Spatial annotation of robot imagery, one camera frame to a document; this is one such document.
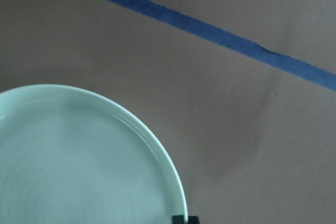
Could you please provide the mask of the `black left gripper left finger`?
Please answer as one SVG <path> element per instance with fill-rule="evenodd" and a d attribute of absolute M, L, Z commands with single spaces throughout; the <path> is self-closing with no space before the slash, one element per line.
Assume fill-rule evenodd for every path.
<path fill-rule="evenodd" d="M 182 212 L 180 214 L 174 214 L 171 217 L 171 224 L 186 224 L 187 223 L 187 213 Z"/>

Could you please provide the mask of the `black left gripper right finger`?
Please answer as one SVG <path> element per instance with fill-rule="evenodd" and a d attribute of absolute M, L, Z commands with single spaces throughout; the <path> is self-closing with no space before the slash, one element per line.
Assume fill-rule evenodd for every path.
<path fill-rule="evenodd" d="M 194 215 L 192 212 L 188 212 L 188 224 L 200 224 L 199 217 Z"/>

